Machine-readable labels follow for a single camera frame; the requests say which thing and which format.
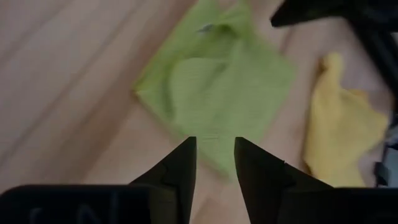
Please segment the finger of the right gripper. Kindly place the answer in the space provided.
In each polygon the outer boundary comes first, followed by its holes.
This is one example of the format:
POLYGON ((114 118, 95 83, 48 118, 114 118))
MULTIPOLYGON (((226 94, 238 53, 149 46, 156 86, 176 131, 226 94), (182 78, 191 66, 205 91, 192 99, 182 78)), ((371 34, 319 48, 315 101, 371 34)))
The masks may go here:
POLYGON ((350 8, 349 0, 285 0, 270 18, 273 27, 340 17, 350 8))

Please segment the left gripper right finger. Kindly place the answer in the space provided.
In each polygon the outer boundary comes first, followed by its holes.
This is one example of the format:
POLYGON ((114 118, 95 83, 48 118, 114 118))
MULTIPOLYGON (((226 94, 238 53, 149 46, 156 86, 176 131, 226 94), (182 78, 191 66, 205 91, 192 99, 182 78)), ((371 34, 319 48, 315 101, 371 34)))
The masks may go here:
POLYGON ((324 207, 316 197, 331 186, 243 137, 235 139, 234 158, 251 223, 325 222, 324 207))

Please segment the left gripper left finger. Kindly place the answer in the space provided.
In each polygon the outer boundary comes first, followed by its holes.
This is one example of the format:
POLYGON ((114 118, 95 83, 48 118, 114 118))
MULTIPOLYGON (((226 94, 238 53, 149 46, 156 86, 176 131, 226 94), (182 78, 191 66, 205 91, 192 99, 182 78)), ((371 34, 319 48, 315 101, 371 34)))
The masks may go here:
POLYGON ((186 138, 154 167, 130 182, 149 184, 176 193, 179 223, 189 224, 197 173, 197 139, 186 138))

